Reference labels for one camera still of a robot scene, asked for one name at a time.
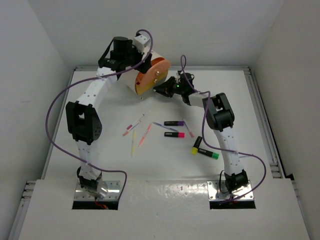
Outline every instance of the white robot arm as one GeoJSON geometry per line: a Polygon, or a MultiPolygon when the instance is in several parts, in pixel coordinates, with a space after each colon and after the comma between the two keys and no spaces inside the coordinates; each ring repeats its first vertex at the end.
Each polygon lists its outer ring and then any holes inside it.
{"type": "Polygon", "coordinates": [[[105,187],[101,185],[102,173],[88,164],[95,166],[98,160],[97,140],[103,130],[97,113],[101,101],[120,77],[124,80],[131,79],[131,82],[126,83],[136,94],[143,94],[167,77],[170,63],[153,51],[134,70],[109,77],[101,76],[119,73],[127,67],[136,66],[149,50],[149,42],[149,37],[140,34],[132,40],[114,37],[98,61],[98,79],[92,81],[75,102],[68,102],[65,107],[68,131],[76,141],[79,156],[87,162],[81,162],[77,170],[80,185],[97,198],[105,194],[105,187]],[[110,51],[110,57],[106,58],[112,44],[113,50],[110,51]]]}
{"type": "MultiPolygon", "coordinates": [[[[189,83],[193,86],[194,76],[186,73],[189,83]]],[[[216,135],[222,151],[224,162],[225,186],[229,193],[248,184],[247,173],[240,161],[234,140],[235,115],[227,96],[219,93],[208,98],[205,94],[195,92],[194,88],[185,79],[184,74],[178,71],[177,77],[170,77],[166,82],[153,88],[153,91],[171,98],[174,94],[182,96],[182,100],[189,106],[206,108],[206,121],[216,135]]]]}

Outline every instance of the black bracket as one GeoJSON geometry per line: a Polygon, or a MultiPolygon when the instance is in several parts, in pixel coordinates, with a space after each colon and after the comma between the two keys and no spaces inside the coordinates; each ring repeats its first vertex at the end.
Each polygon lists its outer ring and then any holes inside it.
{"type": "Polygon", "coordinates": [[[98,180],[101,179],[101,175],[96,180],[85,179],[83,176],[80,176],[81,167],[76,170],[76,176],[80,181],[81,188],[86,188],[88,191],[95,193],[98,187],[98,180]]]}
{"type": "Polygon", "coordinates": [[[65,106],[66,122],[69,133],[75,141],[83,141],[88,145],[97,140],[102,132],[102,124],[91,104],[88,106],[76,102],[68,102],[65,106]]]}
{"type": "Polygon", "coordinates": [[[248,176],[245,170],[242,170],[241,173],[232,174],[229,176],[228,174],[224,173],[225,176],[225,186],[228,189],[228,192],[231,193],[234,190],[237,190],[241,186],[245,186],[248,184],[248,176]]]}
{"type": "Polygon", "coordinates": [[[185,75],[181,74],[181,71],[177,71],[177,72],[180,76],[180,79],[178,82],[176,78],[172,76],[164,83],[158,86],[155,86],[153,90],[156,93],[159,93],[162,96],[165,96],[167,98],[172,98],[174,94],[181,95],[183,102],[190,106],[189,95],[195,93],[195,91],[191,88],[191,86],[194,87],[193,80],[195,79],[195,76],[188,72],[185,73],[189,83],[191,84],[190,86],[186,80],[185,75]]]}
{"type": "MultiPolygon", "coordinates": [[[[142,60],[143,54],[133,45],[133,41],[126,37],[115,36],[100,59],[98,60],[99,68],[106,67],[112,71],[121,72],[126,67],[134,66],[142,60]]],[[[152,54],[135,70],[145,74],[151,68],[152,54]]]]}
{"type": "Polygon", "coordinates": [[[235,115],[226,94],[219,93],[211,97],[209,101],[208,98],[204,98],[202,102],[204,109],[209,104],[205,117],[211,129],[222,132],[225,128],[233,127],[235,115]]]}

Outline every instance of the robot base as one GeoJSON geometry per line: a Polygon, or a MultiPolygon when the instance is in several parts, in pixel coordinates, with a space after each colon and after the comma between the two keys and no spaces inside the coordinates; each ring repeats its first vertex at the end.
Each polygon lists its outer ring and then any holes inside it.
{"type": "MultiPolygon", "coordinates": [[[[118,210],[118,198],[120,194],[120,181],[104,181],[107,185],[108,193],[104,198],[97,199],[97,202],[101,205],[106,205],[107,210],[118,210]]],[[[102,208],[95,204],[95,197],[90,195],[84,188],[81,188],[78,181],[75,188],[73,197],[72,209],[99,209],[102,208]]]]}
{"type": "Polygon", "coordinates": [[[225,181],[221,181],[221,191],[219,189],[219,181],[207,181],[208,196],[210,209],[255,209],[255,198],[254,193],[250,192],[240,199],[233,202],[222,203],[224,200],[236,198],[242,194],[249,192],[252,187],[250,181],[247,186],[242,186],[237,190],[234,190],[231,194],[225,185],[225,181]]]}

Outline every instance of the white platform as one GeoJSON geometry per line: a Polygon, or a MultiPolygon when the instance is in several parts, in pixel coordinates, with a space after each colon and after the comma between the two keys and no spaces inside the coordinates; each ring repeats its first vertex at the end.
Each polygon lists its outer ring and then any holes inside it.
{"type": "MultiPolygon", "coordinates": [[[[136,128],[137,144],[150,122],[178,121],[185,118],[193,133],[201,134],[204,111],[182,102],[180,96],[164,98],[152,93],[143,101],[123,83],[117,82],[101,103],[99,117],[103,125],[99,139],[99,167],[125,170],[128,184],[118,211],[71,210],[79,162],[53,149],[44,180],[35,186],[20,239],[308,239],[291,182],[272,179],[268,157],[258,126],[244,72],[241,70],[190,70],[198,90],[226,93],[235,114],[235,141],[238,150],[254,153],[266,163],[265,182],[254,192],[256,209],[210,210],[206,180],[217,180],[223,160],[190,154],[195,138],[165,138],[165,129],[152,126],[145,142],[131,157],[131,134],[125,128],[142,113],[136,128]]],[[[76,71],[72,82],[95,75],[94,71],[76,71]]],[[[67,101],[75,101],[88,84],[70,90],[67,101]]],[[[186,132],[184,127],[177,127],[186,132]]],[[[206,139],[218,141],[207,126],[206,139]]],[[[66,114],[56,143],[78,154],[67,130],[66,114]]],[[[244,168],[253,185],[263,175],[255,158],[243,158],[244,168]]],[[[117,173],[104,179],[121,180],[117,173]]]]}

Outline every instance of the gray wall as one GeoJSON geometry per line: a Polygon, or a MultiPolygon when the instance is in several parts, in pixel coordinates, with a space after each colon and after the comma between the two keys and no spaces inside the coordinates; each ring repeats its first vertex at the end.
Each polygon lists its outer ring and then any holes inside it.
{"type": "Polygon", "coordinates": [[[283,0],[29,0],[67,64],[96,65],[114,36],[145,28],[173,65],[250,65],[283,0]]]}
{"type": "MultiPolygon", "coordinates": [[[[71,73],[24,0],[0,2],[0,240],[7,239],[27,180],[49,149],[45,116],[71,73]]],[[[53,132],[59,106],[50,121],[53,132]]]]}
{"type": "Polygon", "coordinates": [[[287,0],[255,74],[281,158],[297,183],[312,239],[320,239],[320,1],[287,0]]]}

